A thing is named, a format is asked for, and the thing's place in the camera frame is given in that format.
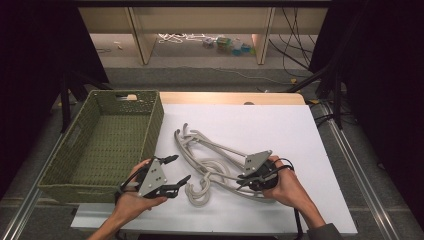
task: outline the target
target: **white table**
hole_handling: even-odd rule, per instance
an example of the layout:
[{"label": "white table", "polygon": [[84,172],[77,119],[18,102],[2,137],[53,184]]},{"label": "white table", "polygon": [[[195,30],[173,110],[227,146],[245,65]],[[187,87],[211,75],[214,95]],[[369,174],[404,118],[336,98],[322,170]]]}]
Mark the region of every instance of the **white table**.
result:
[{"label": "white table", "polygon": [[[175,162],[163,165],[169,184],[191,174],[189,182],[199,186],[199,174],[185,162],[173,137],[176,129],[188,123],[189,129],[199,130],[224,146],[248,154],[273,150],[274,154],[290,159],[324,219],[334,223],[344,235],[357,233],[308,106],[164,104],[164,109],[156,155],[180,155]],[[201,149],[196,154],[210,156]],[[71,227],[96,229],[113,207],[113,204],[81,204]],[[297,232],[292,208],[248,200],[216,184],[212,184],[210,201],[203,207],[192,206],[181,189],[177,198],[143,213],[123,230],[226,235]]]}]

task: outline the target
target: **hand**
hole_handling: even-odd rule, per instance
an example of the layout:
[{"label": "hand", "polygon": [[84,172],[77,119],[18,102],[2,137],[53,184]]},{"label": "hand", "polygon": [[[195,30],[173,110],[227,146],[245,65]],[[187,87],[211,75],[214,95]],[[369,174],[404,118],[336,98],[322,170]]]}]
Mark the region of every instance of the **hand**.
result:
[{"label": "hand", "polygon": [[[284,166],[278,156],[269,157],[277,168]],[[325,225],[317,207],[309,197],[302,184],[297,179],[294,171],[289,168],[278,171],[278,183],[272,189],[262,191],[266,198],[272,198],[281,204],[293,207],[302,214],[309,228],[317,228]]]},{"label": "hand", "polygon": [[[134,166],[129,176],[148,163],[149,160],[144,160]],[[142,212],[151,210],[152,207],[158,206],[166,202],[166,200],[166,197],[157,197],[153,199],[138,197],[137,192],[123,193],[118,199],[112,215],[106,219],[102,226],[93,235],[91,235],[89,239],[111,238],[122,226],[138,217]]]},{"label": "hand", "polygon": [[[148,163],[149,160],[144,160],[143,162],[134,166],[130,173],[130,176]],[[125,192],[118,199],[118,202],[116,203],[115,209],[113,210],[111,217],[114,217],[116,220],[119,220],[119,222],[122,222],[123,225],[125,225],[126,223],[138,217],[142,212],[146,210],[152,210],[152,207],[156,207],[161,203],[164,203],[166,200],[166,197],[147,199],[143,197],[138,197],[137,192]]]}]

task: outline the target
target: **wrist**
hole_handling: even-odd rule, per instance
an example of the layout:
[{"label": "wrist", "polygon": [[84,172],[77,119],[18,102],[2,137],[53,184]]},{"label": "wrist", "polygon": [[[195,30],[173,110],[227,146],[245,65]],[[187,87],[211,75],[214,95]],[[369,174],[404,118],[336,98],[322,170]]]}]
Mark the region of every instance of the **wrist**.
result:
[{"label": "wrist", "polygon": [[324,219],[312,201],[303,204],[298,210],[305,219],[309,229],[319,228],[325,225]]},{"label": "wrist", "polygon": [[88,239],[89,240],[104,240],[111,239],[113,235],[121,229],[126,223],[112,214],[104,221],[102,226],[94,232]]},{"label": "wrist", "polygon": [[113,227],[116,230],[119,230],[130,221],[131,220],[124,218],[123,216],[121,216],[121,214],[117,213],[116,211],[112,212],[112,214],[106,220],[106,222],[110,222],[111,224],[110,227]]}]

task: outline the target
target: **aluminum rail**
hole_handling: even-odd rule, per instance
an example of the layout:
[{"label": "aluminum rail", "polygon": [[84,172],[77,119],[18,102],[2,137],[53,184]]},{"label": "aluminum rail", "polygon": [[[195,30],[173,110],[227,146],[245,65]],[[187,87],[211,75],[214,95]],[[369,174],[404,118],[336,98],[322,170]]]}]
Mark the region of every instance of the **aluminum rail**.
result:
[{"label": "aluminum rail", "polygon": [[[324,114],[331,114],[332,112],[331,110],[329,110],[331,109],[330,106],[328,106],[328,103],[325,104],[327,104],[327,107],[324,108],[321,106],[322,111],[324,112]],[[333,135],[336,138],[337,143],[339,144],[339,147],[343,152],[344,158],[347,164],[349,165],[349,168],[356,180],[356,183],[358,184],[358,187],[361,190],[362,195],[364,196],[365,201],[384,239],[400,239],[393,225],[393,222],[390,219],[390,216],[387,214],[387,211],[385,210],[382,202],[380,201],[379,197],[374,191],[374,188],[368,180],[368,177],[365,174],[363,168],[361,167],[361,164],[359,163],[358,158],[356,157],[352,147],[350,146],[349,141],[347,140],[346,135],[344,134],[344,131],[338,128],[334,120],[329,120],[328,122],[330,124],[331,131],[333,132]]]},{"label": "aluminum rail", "polygon": [[40,173],[38,174],[36,180],[34,181],[34,184],[31,186],[31,189],[29,190],[28,194],[26,195],[24,201],[22,202],[18,211],[13,216],[9,225],[7,226],[6,231],[5,231],[5,233],[2,237],[3,240],[19,239],[19,236],[21,235],[22,231],[24,230],[25,225],[28,222],[28,219],[31,216],[31,213],[34,210],[35,205],[37,204],[37,201],[40,198],[41,193],[42,193],[38,189],[37,184],[40,181],[41,177],[43,176],[45,169],[49,165],[49,163],[50,163],[50,161],[53,157],[53,153],[56,151],[57,147],[59,146],[59,143],[61,142],[63,136],[64,136],[64,134],[59,135],[59,138],[56,141],[56,144],[54,145],[53,150],[50,152],[50,155],[47,158],[47,161],[44,163],[43,168],[41,169]]}]

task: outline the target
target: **green woven basket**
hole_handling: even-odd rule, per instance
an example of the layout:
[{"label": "green woven basket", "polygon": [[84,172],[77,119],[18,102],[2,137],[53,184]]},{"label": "green woven basket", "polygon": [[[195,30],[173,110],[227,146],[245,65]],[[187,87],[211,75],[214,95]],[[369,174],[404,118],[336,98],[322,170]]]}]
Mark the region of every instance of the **green woven basket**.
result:
[{"label": "green woven basket", "polygon": [[113,202],[132,167],[155,153],[163,116],[157,91],[91,91],[38,187],[63,203]]}]

